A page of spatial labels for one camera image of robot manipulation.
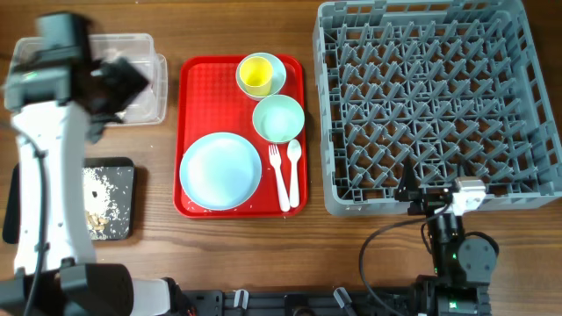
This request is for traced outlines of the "rice and food scraps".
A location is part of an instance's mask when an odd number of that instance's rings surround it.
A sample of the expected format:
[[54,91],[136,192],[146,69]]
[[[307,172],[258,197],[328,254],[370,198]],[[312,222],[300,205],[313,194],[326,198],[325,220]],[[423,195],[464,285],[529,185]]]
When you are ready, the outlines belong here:
[[90,237],[108,240],[115,233],[112,222],[118,218],[119,208],[111,194],[116,186],[110,183],[101,168],[83,169],[84,208]]

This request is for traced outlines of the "light blue plate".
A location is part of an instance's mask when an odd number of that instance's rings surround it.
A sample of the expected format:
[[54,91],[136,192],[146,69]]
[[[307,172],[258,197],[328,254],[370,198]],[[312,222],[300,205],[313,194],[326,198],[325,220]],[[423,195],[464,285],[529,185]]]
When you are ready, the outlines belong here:
[[262,160],[244,137],[227,132],[195,140],[179,166],[184,194],[209,211],[227,211],[248,201],[262,178]]

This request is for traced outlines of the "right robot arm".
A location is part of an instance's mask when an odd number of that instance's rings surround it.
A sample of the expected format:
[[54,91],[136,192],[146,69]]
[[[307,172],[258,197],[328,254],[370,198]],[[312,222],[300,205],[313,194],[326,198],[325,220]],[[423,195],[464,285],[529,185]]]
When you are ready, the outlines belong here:
[[485,184],[461,176],[450,188],[423,191],[414,167],[405,160],[395,199],[408,202],[407,213],[422,215],[429,236],[424,243],[432,255],[433,276],[418,276],[412,284],[411,315],[490,315],[488,288],[500,253],[499,245],[482,232],[466,232],[463,215],[476,211],[486,197]]

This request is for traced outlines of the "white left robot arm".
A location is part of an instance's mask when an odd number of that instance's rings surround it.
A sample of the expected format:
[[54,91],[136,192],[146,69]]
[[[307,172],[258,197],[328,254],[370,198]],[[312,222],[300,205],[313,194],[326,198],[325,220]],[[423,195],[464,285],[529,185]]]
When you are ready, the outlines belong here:
[[14,276],[1,284],[12,315],[171,315],[183,294],[169,278],[139,280],[97,261],[83,194],[84,151],[146,88],[128,60],[90,50],[89,21],[40,17],[41,49],[12,67],[5,108],[18,144],[20,228]]

